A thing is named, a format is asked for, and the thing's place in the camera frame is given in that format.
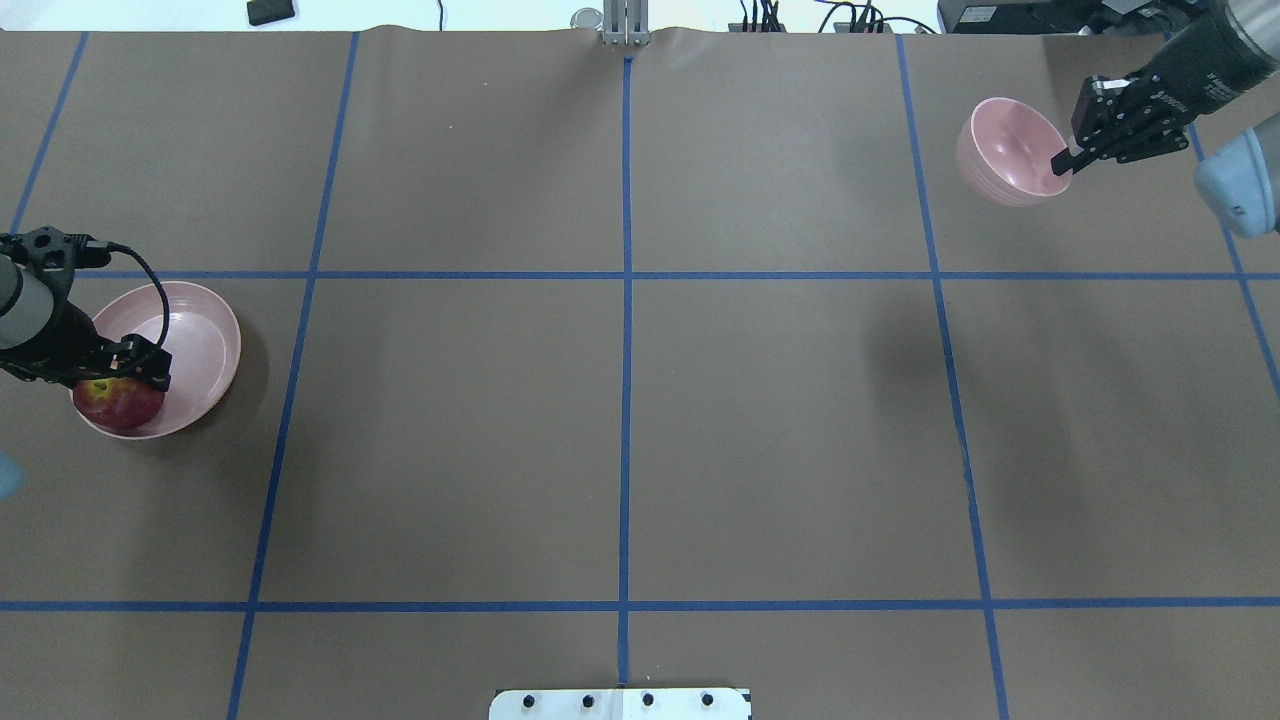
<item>white label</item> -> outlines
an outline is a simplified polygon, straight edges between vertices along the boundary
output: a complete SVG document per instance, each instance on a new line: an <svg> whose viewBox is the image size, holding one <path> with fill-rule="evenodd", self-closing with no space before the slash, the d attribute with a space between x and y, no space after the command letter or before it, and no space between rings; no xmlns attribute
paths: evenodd
<svg viewBox="0 0 1280 720"><path fill-rule="evenodd" d="M995 5L975 5L973 8L965 8L964 14L960 15L961 23L984 23L991 20L992 15L996 14Z"/></svg>

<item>gray table surface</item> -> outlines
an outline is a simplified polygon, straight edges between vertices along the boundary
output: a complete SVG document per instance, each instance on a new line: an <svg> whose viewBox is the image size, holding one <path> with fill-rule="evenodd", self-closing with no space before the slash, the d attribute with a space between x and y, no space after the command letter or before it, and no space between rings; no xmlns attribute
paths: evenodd
<svg viewBox="0 0 1280 720"><path fill-rule="evenodd" d="M1280 241L1189 151L1020 210L955 169L982 99L1065 129L1155 47L0 35L5 222L244 334L159 441L0 382L0 717L1280 715Z"/></svg>

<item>blue cap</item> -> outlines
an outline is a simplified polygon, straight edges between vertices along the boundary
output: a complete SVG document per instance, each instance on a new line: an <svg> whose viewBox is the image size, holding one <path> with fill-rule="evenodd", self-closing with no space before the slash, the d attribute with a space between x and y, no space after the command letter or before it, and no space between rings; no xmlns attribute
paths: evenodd
<svg viewBox="0 0 1280 720"><path fill-rule="evenodd" d="M1210 210L1240 237L1258 237L1276 229L1271 177L1253 128L1196 168L1196 190Z"/></svg>
<svg viewBox="0 0 1280 720"><path fill-rule="evenodd" d="M0 452L0 500L22 487L22 470L8 455Z"/></svg>

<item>white mounting plate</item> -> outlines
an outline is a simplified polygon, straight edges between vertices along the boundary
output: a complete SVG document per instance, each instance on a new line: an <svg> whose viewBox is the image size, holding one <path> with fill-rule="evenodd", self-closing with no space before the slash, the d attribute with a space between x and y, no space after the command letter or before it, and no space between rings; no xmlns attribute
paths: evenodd
<svg viewBox="0 0 1280 720"><path fill-rule="evenodd" d="M704 698L710 698L710 705ZM506 691L489 705L489 720L575 719L751 720L751 692L731 688Z"/></svg>

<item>plate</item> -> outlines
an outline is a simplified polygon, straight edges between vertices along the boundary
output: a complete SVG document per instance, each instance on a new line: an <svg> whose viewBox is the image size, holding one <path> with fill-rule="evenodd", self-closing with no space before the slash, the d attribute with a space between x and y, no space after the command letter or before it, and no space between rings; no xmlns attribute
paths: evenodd
<svg viewBox="0 0 1280 720"><path fill-rule="evenodd" d="M173 355L169 368L173 382L164 407L151 421L129 430L109 430L81 415L88 427L105 436L152 439L186 428L218 405L239 366L239 323L227 301L195 283L161 284L169 295L169 337L164 348ZM163 320L160 293L148 284L111 301L93 318L93 327L105 338L137 333L155 342Z"/></svg>

